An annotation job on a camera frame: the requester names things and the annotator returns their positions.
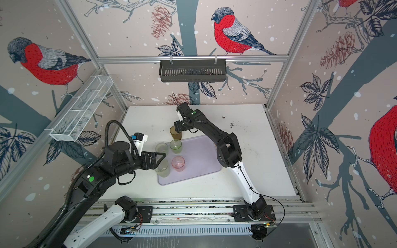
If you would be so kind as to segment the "pale green textured glass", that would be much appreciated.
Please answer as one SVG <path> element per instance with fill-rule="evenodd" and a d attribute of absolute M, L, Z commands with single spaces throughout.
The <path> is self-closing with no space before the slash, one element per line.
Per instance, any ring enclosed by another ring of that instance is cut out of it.
<path fill-rule="evenodd" d="M 157 153 L 164 153 L 167 156 L 169 152 L 169 147 L 166 143 L 158 143 L 155 147 L 155 151 Z"/>

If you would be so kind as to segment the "clear green glass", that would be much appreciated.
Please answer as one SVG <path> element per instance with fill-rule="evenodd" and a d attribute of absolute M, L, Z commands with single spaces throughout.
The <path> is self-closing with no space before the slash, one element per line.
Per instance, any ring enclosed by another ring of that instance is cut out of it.
<path fill-rule="evenodd" d="M 170 144 L 169 144 L 169 146 L 174 154 L 181 153 L 182 145 L 183 144 L 182 144 L 181 140 L 179 140 L 179 139 L 174 139 L 174 140 L 170 141 Z"/>

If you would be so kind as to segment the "pale green frosted tall glass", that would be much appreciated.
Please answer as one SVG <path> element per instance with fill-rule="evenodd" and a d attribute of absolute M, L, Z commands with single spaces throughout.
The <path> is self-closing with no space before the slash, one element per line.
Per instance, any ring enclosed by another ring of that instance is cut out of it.
<path fill-rule="evenodd" d="M 155 172 L 159 177 L 165 178 L 170 174 L 169 162 L 167 159 L 163 159 L 158 167 L 155 169 Z"/>

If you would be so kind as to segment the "brown textured tall glass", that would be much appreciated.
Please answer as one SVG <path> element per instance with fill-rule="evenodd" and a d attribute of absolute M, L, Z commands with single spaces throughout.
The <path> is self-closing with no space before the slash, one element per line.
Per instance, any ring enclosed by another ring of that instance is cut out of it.
<path fill-rule="evenodd" d="M 172 126 L 170 128 L 170 134 L 171 134 L 171 136 L 172 136 L 172 138 L 174 140 L 181 140 L 182 139 L 182 133 L 181 132 L 177 132 L 174 126 Z"/>

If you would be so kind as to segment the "pink clear glass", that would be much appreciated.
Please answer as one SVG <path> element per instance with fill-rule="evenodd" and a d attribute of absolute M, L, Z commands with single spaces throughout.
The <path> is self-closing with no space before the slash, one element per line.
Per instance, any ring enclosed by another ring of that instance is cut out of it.
<path fill-rule="evenodd" d="M 185 159 L 181 156 L 177 156 L 172 160 L 172 167 L 177 172 L 182 172 L 185 169 Z"/>

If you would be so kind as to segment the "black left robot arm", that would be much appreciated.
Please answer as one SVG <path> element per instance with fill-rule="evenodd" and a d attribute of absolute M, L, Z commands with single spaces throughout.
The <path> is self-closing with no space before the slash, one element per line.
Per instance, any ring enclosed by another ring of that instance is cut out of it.
<path fill-rule="evenodd" d="M 164 153 L 138 153 L 134 143 L 114 142 L 106 146 L 99 158 L 73 180 L 63 206 L 28 247 L 62 247 L 85 213 L 119 177 L 138 169 L 155 169 L 165 157 Z"/>

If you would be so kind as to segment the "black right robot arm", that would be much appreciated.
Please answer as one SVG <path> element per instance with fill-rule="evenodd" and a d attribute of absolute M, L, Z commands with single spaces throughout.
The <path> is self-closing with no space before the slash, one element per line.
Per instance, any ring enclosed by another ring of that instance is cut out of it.
<path fill-rule="evenodd" d="M 245 206 L 250 219 L 259 221 L 267 218 L 267 202 L 257 193 L 243 164 L 242 150 L 234 133 L 227 133 L 214 125 L 199 109 L 193 110 L 188 103 L 182 103 L 176 108 L 179 120 L 174 123 L 177 132 L 203 132 L 216 146 L 218 162 L 227 168 L 243 194 Z"/>

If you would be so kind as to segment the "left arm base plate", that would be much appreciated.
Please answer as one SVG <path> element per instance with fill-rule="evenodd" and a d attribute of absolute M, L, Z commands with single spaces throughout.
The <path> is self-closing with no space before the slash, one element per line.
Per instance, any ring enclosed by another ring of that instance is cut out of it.
<path fill-rule="evenodd" d="M 124 223 L 150 223 L 153 214 L 152 206 L 137 206 L 125 212 Z"/>

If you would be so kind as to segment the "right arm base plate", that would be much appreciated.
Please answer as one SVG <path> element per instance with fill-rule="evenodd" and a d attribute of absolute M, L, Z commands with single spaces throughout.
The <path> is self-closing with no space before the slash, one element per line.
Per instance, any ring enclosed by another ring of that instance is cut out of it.
<path fill-rule="evenodd" d="M 272 205 L 266 205 L 264 210 L 260 210 L 259 212 L 251 210 L 246 205 L 234 205 L 231 217 L 234 218 L 235 222 L 276 221 Z"/>

